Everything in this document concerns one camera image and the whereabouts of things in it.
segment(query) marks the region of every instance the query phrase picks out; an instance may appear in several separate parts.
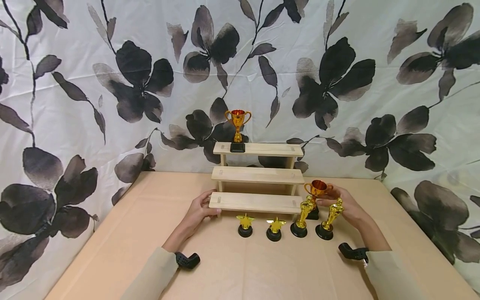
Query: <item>shelf tier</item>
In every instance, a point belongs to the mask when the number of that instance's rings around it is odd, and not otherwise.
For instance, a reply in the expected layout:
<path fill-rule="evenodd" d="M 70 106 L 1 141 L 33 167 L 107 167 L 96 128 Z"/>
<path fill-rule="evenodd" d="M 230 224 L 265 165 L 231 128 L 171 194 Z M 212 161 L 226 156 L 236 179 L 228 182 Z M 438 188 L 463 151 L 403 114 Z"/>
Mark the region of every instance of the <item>shelf tier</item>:
<path fill-rule="evenodd" d="M 223 210 L 300 214 L 300 196 L 213 192 L 209 207 Z"/>
<path fill-rule="evenodd" d="M 296 144 L 257 144 L 245 143 L 245 152 L 230 152 L 230 144 L 216 142 L 213 149 L 214 154 L 220 155 L 259 155 L 259 156 L 282 156 L 282 157 L 303 157 L 300 145 Z"/>
<path fill-rule="evenodd" d="M 303 175 L 298 169 L 214 167 L 212 179 L 224 182 L 304 184 Z"/>

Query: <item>sleeve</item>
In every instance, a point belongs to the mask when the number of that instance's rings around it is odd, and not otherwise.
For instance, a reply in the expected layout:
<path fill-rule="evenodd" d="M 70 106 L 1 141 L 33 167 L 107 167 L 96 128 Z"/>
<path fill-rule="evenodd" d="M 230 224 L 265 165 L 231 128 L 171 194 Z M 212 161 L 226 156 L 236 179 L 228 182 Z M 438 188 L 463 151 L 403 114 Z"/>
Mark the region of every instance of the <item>sleeve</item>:
<path fill-rule="evenodd" d="M 158 300 L 177 269 L 175 254 L 157 248 L 120 300 Z"/>
<path fill-rule="evenodd" d="M 378 300 L 426 300 L 417 282 L 393 251 L 367 252 L 365 268 Z"/>

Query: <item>table surface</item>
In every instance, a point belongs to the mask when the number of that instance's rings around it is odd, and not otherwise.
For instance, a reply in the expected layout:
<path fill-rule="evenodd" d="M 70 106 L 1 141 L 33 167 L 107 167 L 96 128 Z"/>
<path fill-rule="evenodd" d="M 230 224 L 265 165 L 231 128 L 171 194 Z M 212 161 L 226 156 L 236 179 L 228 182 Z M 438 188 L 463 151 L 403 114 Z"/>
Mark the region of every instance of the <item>table surface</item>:
<path fill-rule="evenodd" d="M 478 300 L 379 181 L 321 180 L 351 192 L 431 299 Z M 183 218 L 191 199 L 215 184 L 210 174 L 143 172 L 46 299 L 118 299 Z M 300 196 L 306 195 L 298 190 Z M 246 185 L 245 192 L 256 191 Z M 338 251 L 342 242 L 363 246 L 358 232 L 343 218 L 334 223 L 334 238 L 325 241 L 316 236 L 314 227 L 327 217 L 326 210 L 320 211 L 319 221 L 307 221 L 309 232 L 303 239 L 291 234 L 291 216 L 277 215 L 287 224 L 282 239 L 272 242 L 265 235 L 266 220 L 272 215 L 252 214 L 253 235 L 242 238 L 237 234 L 237 214 L 224 211 L 220 219 L 207 220 L 186 243 L 182 252 L 187 256 L 197 252 L 202 262 L 193 272 L 177 272 L 163 300 L 376 299 L 362 263 L 346 260 Z"/>

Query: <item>star trophy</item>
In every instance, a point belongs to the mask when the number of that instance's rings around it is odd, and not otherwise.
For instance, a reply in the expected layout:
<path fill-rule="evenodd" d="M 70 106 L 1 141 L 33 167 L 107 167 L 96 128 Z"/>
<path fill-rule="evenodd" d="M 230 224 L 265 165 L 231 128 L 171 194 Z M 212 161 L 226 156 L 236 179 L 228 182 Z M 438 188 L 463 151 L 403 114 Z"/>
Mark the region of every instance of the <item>star trophy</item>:
<path fill-rule="evenodd" d="M 250 114 L 250 116 L 246 121 L 244 121 L 246 114 Z M 236 109 L 232 111 L 227 110 L 225 112 L 225 118 L 227 118 L 227 120 L 230 121 L 233 126 L 235 126 L 235 136 L 233 137 L 233 142 L 230 145 L 230 152 L 245 152 L 245 143 L 242 141 L 240 127 L 242 127 L 252 118 L 252 113 L 241 109 Z"/>
<path fill-rule="evenodd" d="M 285 221 L 280 221 L 278 217 L 275 217 L 275 220 L 267 220 L 267 223 L 270 224 L 270 227 L 267 229 L 267 237 L 271 241 L 279 241 L 282 238 L 282 228 L 286 224 Z"/>
<path fill-rule="evenodd" d="M 305 183 L 303 187 L 305 188 L 307 193 L 312 195 L 311 202 L 313 204 L 313 209 L 309 212 L 307 220 L 318 220 L 318 207 L 315 200 L 317 200 L 317 198 L 322 196 L 323 194 L 329 193 L 332 190 L 333 186 L 331 184 L 326 184 L 321 180 L 314 180 L 312 181 L 312 183 Z"/>
<path fill-rule="evenodd" d="M 324 240 L 331 240 L 333 238 L 333 221 L 343 212 L 342 198 L 337 198 L 336 203 L 330 205 L 328 212 L 328 219 L 323 221 L 321 225 L 315 227 L 315 232 Z"/>
<path fill-rule="evenodd" d="M 252 217 L 247 216 L 245 214 L 244 216 L 237 216 L 237 219 L 240 220 L 240 225 L 239 225 L 239 234 L 243 238 L 247 238 L 253 233 L 253 228 L 252 228 L 252 221 L 255 220 Z"/>
<path fill-rule="evenodd" d="M 313 201 L 313 197 L 311 195 L 308 195 L 306 200 L 300 204 L 300 219 L 290 225 L 290 231 L 293 233 L 294 236 L 298 238 L 304 238 L 307 236 L 307 223 L 305 222 L 305 219 L 308 217 L 308 214 L 313 210 L 314 203 L 315 202 Z"/>

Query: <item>curtain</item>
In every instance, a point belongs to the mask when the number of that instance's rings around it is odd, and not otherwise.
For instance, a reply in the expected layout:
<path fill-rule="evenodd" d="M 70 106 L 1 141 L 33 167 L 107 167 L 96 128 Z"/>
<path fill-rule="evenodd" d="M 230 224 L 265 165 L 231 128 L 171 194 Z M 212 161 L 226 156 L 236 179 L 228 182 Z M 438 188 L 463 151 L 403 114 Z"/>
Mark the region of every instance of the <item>curtain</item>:
<path fill-rule="evenodd" d="M 305 176 L 381 180 L 480 292 L 478 10 L 2 0 L 0 299 L 45 297 L 140 171 L 211 172 L 229 109 Z"/>

